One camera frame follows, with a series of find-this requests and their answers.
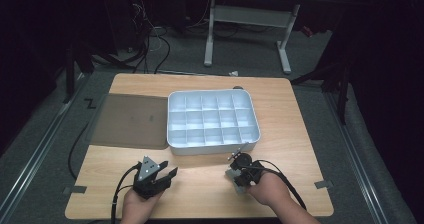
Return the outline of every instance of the person's hand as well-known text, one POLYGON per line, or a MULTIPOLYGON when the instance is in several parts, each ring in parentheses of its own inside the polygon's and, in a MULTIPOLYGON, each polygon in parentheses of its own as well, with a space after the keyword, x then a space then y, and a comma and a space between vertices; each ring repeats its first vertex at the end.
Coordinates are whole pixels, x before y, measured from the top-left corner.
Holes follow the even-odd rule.
POLYGON ((272 206, 290 197, 289 189, 277 175, 262 171, 257 185, 249 186, 246 192, 262 205, 272 206))
POLYGON ((139 196, 132 188, 128 190, 124 197, 121 224, 145 223, 152 214, 153 208, 162 194, 163 192, 146 200, 139 196))

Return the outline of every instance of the person's left hand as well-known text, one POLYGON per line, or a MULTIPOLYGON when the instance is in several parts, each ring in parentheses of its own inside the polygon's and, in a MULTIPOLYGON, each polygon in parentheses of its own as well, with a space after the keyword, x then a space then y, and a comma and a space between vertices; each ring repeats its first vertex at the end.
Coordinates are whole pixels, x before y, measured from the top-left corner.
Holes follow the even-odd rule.
POLYGON ((128 190, 124 197, 121 224, 145 223, 163 193, 161 192, 146 200, 139 196, 132 188, 128 190))

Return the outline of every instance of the light wood surface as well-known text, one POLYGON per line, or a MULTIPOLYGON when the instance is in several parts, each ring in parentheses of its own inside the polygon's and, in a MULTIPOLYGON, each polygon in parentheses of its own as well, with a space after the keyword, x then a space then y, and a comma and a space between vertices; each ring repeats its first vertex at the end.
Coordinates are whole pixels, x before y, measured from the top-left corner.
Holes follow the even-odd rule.
MULTIPOLYGON (((314 216, 329 216, 333 206, 325 188, 314 183, 323 177, 312 149, 290 82, 282 78, 216 77, 118 74, 110 93, 167 97, 177 90, 231 89, 242 86, 251 97, 261 138, 250 155, 276 164, 303 198, 314 216)), ((121 176, 147 155, 155 162, 169 161, 164 171, 178 166, 171 187, 160 199, 151 218, 249 218, 274 217, 266 206, 249 195, 236 194, 224 172, 228 154, 175 156, 170 149, 141 150, 90 145, 76 186, 66 208, 70 219, 107 219, 114 190, 121 176)), ((132 184, 135 171, 123 185, 132 184)), ((118 199, 121 216, 123 195, 118 199)))

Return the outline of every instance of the white plastic tray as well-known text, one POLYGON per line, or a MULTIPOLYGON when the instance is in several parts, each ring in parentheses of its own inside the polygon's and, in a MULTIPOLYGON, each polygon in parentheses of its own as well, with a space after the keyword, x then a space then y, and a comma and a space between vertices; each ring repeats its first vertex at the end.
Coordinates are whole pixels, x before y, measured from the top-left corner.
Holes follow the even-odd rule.
POLYGON ((167 141, 175 155, 254 148, 260 131, 245 90, 177 91, 168 98, 167 141))

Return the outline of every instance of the person's arm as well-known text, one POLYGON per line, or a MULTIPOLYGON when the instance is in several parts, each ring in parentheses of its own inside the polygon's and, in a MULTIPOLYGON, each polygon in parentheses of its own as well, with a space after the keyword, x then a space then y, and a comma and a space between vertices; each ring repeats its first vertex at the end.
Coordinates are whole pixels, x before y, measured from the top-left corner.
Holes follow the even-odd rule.
POLYGON ((124 197, 121 224, 145 223, 152 214, 153 208, 162 194, 163 192, 146 200, 139 196, 132 188, 128 190, 124 197))
POLYGON ((319 223, 291 198, 286 184, 273 173, 262 172, 259 183, 246 191, 262 205, 269 206, 284 224, 319 223))

